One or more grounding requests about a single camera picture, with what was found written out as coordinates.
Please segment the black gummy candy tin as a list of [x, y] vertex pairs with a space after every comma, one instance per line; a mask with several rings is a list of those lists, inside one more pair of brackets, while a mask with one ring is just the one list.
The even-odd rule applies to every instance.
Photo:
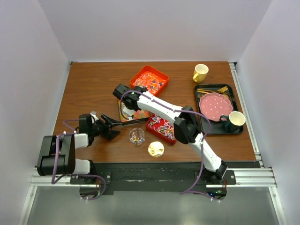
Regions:
[[129, 117], [124, 112], [121, 113], [121, 110], [125, 108], [124, 103], [121, 104], [120, 100], [117, 100], [117, 103], [118, 103], [118, 113], [120, 117], [120, 121], [118, 122], [118, 125], [129, 126], [133, 124], [144, 123], [147, 122], [150, 116], [152, 115], [151, 112], [149, 111], [139, 110], [139, 111], [134, 111], [133, 115]]

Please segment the clear glass jar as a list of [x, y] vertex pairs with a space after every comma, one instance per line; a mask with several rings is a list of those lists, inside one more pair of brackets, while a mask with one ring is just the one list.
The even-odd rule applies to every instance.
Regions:
[[135, 146], [141, 146], [145, 142], [145, 132], [141, 128], [133, 128], [129, 133], [129, 140]]

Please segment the red lollipop tin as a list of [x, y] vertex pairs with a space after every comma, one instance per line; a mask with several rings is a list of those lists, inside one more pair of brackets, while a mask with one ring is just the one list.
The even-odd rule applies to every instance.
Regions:
[[174, 126], [156, 114], [149, 117], [146, 122], [146, 130], [169, 145], [174, 145], [177, 141], [174, 135]]

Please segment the orange candy tin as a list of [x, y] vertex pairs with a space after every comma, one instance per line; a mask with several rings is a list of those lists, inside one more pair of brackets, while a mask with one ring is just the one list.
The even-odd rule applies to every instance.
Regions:
[[154, 96], [159, 96], [168, 86], [169, 77], [159, 70], [146, 65], [131, 80], [130, 87], [146, 87]]

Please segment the black tray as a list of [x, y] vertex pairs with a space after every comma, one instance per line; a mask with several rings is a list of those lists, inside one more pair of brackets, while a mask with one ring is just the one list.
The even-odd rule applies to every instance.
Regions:
[[[198, 106], [200, 98], [202, 96], [204, 96], [205, 94], [208, 94], [208, 92], [198, 92], [198, 91], [196, 91], [196, 89], [206, 89], [206, 90], [216, 90], [217, 91], [218, 89], [220, 89], [224, 86], [228, 87], [229, 90], [227, 92], [229, 92], [230, 95], [229, 96], [226, 96], [223, 94], [222, 95], [231, 101], [231, 103], [233, 105], [233, 111], [239, 110], [233, 89], [229, 84], [198, 84], [194, 87], [194, 90], [195, 90], [197, 109], [198, 109], [199, 113], [201, 113], [200, 108]], [[244, 131], [244, 127], [242, 126], [235, 132], [228, 132], [225, 130], [223, 124], [220, 121], [214, 122], [214, 121], [207, 119], [206, 117], [200, 118], [200, 128], [201, 128], [201, 131], [203, 131], [204, 133], [207, 132], [209, 135], [239, 135], [239, 134], [242, 134], [242, 132]]]

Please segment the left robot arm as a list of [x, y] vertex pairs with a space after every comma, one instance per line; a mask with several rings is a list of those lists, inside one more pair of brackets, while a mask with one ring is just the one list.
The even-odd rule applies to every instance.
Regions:
[[111, 140], [120, 134], [113, 127], [121, 125], [117, 121], [101, 114], [82, 114], [79, 116], [79, 127], [72, 133], [44, 136], [37, 161], [37, 172], [40, 176], [80, 174], [81, 179], [92, 184], [97, 179], [97, 172], [92, 169], [90, 160], [77, 159], [75, 150], [92, 145], [98, 136]]

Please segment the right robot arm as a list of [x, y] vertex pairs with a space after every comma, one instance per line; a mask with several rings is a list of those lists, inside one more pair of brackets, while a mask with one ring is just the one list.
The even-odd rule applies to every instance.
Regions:
[[200, 130], [197, 115], [206, 119], [204, 115], [193, 111], [190, 106], [172, 105], [152, 95], [146, 88], [139, 86], [133, 89], [119, 84], [112, 93], [129, 111], [146, 110], [170, 122], [174, 127], [177, 141], [187, 144], [202, 158], [204, 168], [209, 171], [209, 179], [214, 184], [220, 184], [225, 179], [227, 164], [213, 151], [206, 142], [206, 134]]

